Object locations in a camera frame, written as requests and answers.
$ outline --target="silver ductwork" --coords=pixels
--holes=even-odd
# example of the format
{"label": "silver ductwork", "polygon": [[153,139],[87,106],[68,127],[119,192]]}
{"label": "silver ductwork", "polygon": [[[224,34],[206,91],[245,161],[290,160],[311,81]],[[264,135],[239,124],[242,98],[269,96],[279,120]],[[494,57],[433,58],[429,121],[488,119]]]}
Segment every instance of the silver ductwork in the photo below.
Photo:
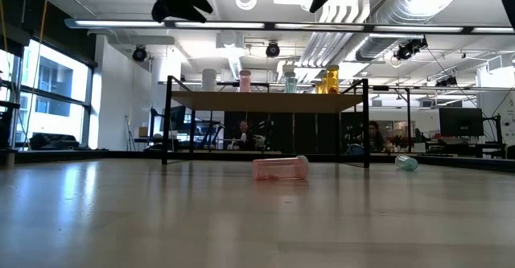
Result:
{"label": "silver ductwork", "polygon": [[[445,9],[453,0],[386,0],[370,16],[373,24],[424,24]],[[347,42],[344,51],[331,64],[341,60],[372,61],[392,47],[397,39],[372,38],[355,34]]]}

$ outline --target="wooden floor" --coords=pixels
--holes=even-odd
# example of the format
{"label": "wooden floor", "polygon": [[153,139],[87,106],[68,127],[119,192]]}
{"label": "wooden floor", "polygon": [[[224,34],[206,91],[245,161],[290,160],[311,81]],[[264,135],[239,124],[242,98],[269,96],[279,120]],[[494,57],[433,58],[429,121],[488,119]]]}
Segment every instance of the wooden floor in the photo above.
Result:
{"label": "wooden floor", "polygon": [[513,267],[515,177],[107,159],[0,171],[0,267]]}

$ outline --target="ceiling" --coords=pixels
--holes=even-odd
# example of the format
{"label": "ceiling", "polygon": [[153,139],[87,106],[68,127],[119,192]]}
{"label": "ceiling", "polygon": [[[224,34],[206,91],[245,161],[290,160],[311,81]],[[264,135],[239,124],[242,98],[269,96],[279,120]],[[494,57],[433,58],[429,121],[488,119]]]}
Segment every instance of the ceiling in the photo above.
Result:
{"label": "ceiling", "polygon": [[[379,0],[371,0],[371,6]],[[154,0],[50,0],[61,10],[77,19],[150,19],[150,10]],[[279,22],[313,22],[320,13],[311,14],[297,5],[278,5],[274,0],[257,0],[252,10],[240,9],[235,0],[209,0],[217,11],[206,15],[208,20],[224,21],[279,21]],[[473,24],[509,26],[501,0],[454,0],[445,10],[437,14],[429,23],[433,24]],[[183,73],[191,76],[199,74],[203,68],[215,68],[219,72],[228,68],[226,59],[216,56],[216,31],[184,30],[120,30],[116,40],[110,42],[128,56],[134,45],[127,43],[134,37],[171,36],[188,57],[183,64]],[[246,56],[241,58],[243,68],[257,68],[275,71],[279,59],[268,59],[265,55],[266,45],[270,40],[277,40],[281,47],[281,57],[301,56],[307,46],[310,32],[268,32],[247,31],[243,33],[245,44],[250,46]],[[475,83],[475,66],[484,60],[473,57],[488,58],[499,51],[510,51],[515,47],[515,36],[463,36],[463,35],[429,35],[427,40],[433,55],[443,68],[459,66],[458,82],[461,85]],[[155,56],[164,56],[165,46],[153,46]],[[426,78],[439,73],[442,67],[433,56],[424,51],[411,61],[403,62],[400,68],[392,66],[391,54],[386,54],[379,61],[383,64],[371,64],[364,71],[372,85],[395,83],[401,78],[405,84],[422,84]]]}

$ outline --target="pink bottle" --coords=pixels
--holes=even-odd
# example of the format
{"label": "pink bottle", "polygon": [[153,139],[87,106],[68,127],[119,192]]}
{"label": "pink bottle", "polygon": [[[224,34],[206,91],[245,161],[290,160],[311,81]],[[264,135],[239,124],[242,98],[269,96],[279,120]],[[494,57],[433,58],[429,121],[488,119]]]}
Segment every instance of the pink bottle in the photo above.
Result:
{"label": "pink bottle", "polygon": [[254,180],[306,179],[309,162],[303,155],[292,159],[256,159],[252,162]]}
{"label": "pink bottle", "polygon": [[250,71],[240,71],[240,92],[250,92]]}

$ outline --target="black metal table frame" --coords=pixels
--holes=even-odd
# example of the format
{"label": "black metal table frame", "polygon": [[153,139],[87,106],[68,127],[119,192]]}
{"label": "black metal table frame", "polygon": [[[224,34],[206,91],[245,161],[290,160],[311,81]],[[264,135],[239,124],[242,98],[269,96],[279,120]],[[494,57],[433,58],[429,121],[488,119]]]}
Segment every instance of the black metal table frame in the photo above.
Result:
{"label": "black metal table frame", "polygon": [[[184,85],[180,80],[175,78],[174,76],[168,76],[167,77],[167,92],[166,92],[166,98],[165,98],[165,112],[164,112],[164,128],[163,128],[163,149],[162,149],[162,156],[161,156],[161,164],[167,165],[168,164],[168,158],[169,158],[169,152],[168,152],[168,143],[169,143],[169,137],[170,137],[170,116],[171,116],[171,98],[172,98],[172,84],[173,82],[177,83],[181,88],[185,89],[186,91],[191,92],[191,90]],[[369,125],[369,80],[368,79],[361,79],[359,81],[354,82],[350,87],[345,89],[340,95],[344,95],[349,93],[350,91],[353,91],[354,94],[356,94],[356,90],[358,88],[363,89],[363,93],[361,96],[363,97],[363,150],[364,155],[360,157],[363,162],[363,168],[369,168],[370,167],[370,146],[367,144],[367,142],[370,142],[369,132],[368,129],[365,128]],[[335,154],[334,154],[334,162],[335,163],[342,163],[344,161],[344,157],[341,156],[341,128],[340,128],[340,114],[341,111],[338,111],[335,113]],[[192,123],[190,125],[190,146],[189,146],[189,159],[202,159],[200,156],[196,156],[196,153],[194,152],[194,143],[195,143],[195,136],[192,136],[192,134],[195,134],[195,118],[196,110],[192,109]]]}

